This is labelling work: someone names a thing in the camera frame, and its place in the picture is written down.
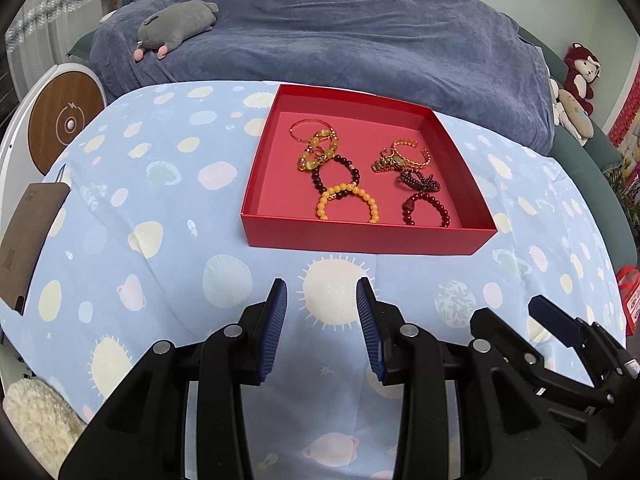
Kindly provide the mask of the thin gold wire bangle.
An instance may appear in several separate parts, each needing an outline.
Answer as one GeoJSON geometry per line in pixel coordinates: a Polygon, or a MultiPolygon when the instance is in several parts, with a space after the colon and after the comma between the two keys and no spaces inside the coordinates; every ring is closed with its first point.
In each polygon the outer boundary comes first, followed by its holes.
{"type": "Polygon", "coordinates": [[[319,118],[303,118],[296,120],[288,128],[288,135],[297,143],[307,144],[311,138],[319,136],[332,136],[335,133],[331,124],[319,118]]]}

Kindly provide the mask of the red monkey plush toy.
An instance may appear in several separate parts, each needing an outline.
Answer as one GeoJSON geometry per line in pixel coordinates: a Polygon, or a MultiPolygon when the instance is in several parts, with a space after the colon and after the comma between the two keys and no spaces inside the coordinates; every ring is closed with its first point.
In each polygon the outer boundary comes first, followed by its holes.
{"type": "Polygon", "coordinates": [[[601,63],[598,58],[579,42],[567,50],[564,62],[567,74],[564,89],[580,104],[588,116],[593,113],[591,100],[594,97],[591,85],[600,77],[601,63]]]}

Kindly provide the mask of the green sofa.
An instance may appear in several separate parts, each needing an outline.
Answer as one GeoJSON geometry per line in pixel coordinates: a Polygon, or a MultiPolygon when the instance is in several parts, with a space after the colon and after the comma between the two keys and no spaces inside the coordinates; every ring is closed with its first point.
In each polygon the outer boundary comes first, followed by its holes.
{"type": "Polygon", "coordinates": [[[550,156],[570,176],[590,209],[604,240],[614,271],[639,263],[632,229],[610,180],[622,163],[615,148],[593,122],[593,137],[583,148],[562,126],[555,127],[553,144],[544,144],[550,156]]]}

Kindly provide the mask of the white sheer curtain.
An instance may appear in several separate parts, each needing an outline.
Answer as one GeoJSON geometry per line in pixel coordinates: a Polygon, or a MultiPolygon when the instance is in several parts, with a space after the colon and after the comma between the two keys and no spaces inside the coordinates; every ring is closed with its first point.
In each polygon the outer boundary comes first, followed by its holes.
{"type": "Polygon", "coordinates": [[[4,36],[17,97],[23,99],[49,68],[65,62],[102,15],[101,0],[25,0],[4,36]]]}

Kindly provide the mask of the light blue planet bedsheet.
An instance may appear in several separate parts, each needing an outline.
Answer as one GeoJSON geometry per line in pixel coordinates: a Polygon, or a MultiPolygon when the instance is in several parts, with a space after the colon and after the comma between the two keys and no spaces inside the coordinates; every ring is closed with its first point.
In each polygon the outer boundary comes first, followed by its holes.
{"type": "Polygon", "coordinates": [[[118,99],[62,154],[50,178],[70,195],[44,244],[23,313],[2,330],[29,367],[90,419],[160,339],[190,344],[263,300],[290,300],[276,365],[244,391],[261,479],[387,479],[401,391],[370,370],[355,285],[440,339],[466,344],[494,309],[552,370],[585,380],[573,351],[527,314],[544,295],[626,332],[613,260],[572,179],[553,159],[450,116],[442,125],[480,187],[495,236],[469,257],[374,256],[248,246],[240,209],[276,86],[164,84],[118,99]]]}

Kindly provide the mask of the gold chain bangle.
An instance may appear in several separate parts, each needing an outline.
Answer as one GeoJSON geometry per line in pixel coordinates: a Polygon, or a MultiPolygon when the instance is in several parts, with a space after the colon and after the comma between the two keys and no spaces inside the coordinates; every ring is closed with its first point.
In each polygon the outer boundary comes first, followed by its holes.
{"type": "Polygon", "coordinates": [[[402,169],[421,170],[432,161],[431,152],[411,139],[398,139],[390,146],[394,163],[402,169]]]}

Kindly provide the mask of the beige flat plush toy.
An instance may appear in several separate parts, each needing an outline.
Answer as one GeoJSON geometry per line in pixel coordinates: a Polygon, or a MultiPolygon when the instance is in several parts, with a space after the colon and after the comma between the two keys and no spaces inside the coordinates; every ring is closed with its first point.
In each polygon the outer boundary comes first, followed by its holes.
{"type": "Polygon", "coordinates": [[[560,118],[565,129],[579,142],[587,142],[592,139],[594,133],[592,122],[574,96],[570,92],[560,89],[558,101],[563,107],[560,118]]]}

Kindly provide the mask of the dark blue blanket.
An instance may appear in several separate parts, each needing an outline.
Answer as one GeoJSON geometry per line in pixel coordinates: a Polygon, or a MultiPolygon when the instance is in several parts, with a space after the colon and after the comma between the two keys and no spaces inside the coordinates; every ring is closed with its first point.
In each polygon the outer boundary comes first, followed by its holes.
{"type": "Polygon", "coordinates": [[[89,63],[110,99],[170,82],[288,81],[421,104],[551,151],[544,58],[480,0],[203,0],[219,8],[212,30],[135,61],[142,21],[187,1],[140,0],[98,28],[89,63]]]}

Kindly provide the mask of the red patterned bag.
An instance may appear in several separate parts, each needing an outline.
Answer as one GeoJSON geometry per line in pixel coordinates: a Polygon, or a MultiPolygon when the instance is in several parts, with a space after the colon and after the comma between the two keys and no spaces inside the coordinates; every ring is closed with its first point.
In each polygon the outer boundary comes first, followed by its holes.
{"type": "Polygon", "coordinates": [[[626,320],[626,335],[634,336],[640,314],[640,273],[635,266],[624,266],[616,274],[623,314],[626,320]]]}

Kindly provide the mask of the grey mouse plush toy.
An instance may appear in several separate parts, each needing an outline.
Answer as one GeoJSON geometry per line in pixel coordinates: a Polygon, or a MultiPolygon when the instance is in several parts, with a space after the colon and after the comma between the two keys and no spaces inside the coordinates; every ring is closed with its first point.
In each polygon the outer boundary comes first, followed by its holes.
{"type": "Polygon", "coordinates": [[[146,18],[138,27],[134,60],[140,62],[148,51],[159,60],[186,40],[213,29],[219,6],[213,2],[191,0],[172,4],[146,18]]]}

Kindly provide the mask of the red cardboard box tray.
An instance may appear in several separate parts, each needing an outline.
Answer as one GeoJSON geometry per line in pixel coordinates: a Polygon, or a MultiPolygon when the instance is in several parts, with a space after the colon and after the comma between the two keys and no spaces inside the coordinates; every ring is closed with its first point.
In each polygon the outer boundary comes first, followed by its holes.
{"type": "Polygon", "coordinates": [[[427,107],[347,90],[284,84],[265,122],[241,218],[253,247],[470,256],[497,232],[454,140],[427,107]],[[335,130],[307,144],[296,120],[335,130]],[[427,148],[424,169],[402,169],[390,146],[427,148]]]}

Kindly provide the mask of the cream fluffy rug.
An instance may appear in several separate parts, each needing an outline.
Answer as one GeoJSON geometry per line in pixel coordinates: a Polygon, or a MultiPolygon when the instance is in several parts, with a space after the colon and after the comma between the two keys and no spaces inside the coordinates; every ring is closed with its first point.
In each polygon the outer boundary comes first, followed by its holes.
{"type": "Polygon", "coordinates": [[[9,385],[2,408],[29,452],[57,479],[87,424],[39,378],[22,378],[9,385]]]}

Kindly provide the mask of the white round wooden-top device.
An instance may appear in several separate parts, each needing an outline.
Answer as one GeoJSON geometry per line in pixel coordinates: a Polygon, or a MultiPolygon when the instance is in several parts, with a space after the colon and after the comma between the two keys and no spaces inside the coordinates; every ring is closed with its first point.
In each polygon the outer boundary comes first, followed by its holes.
{"type": "Polygon", "coordinates": [[[41,179],[106,107],[98,76],[79,63],[47,70],[21,100],[1,144],[1,181],[41,179]]]}

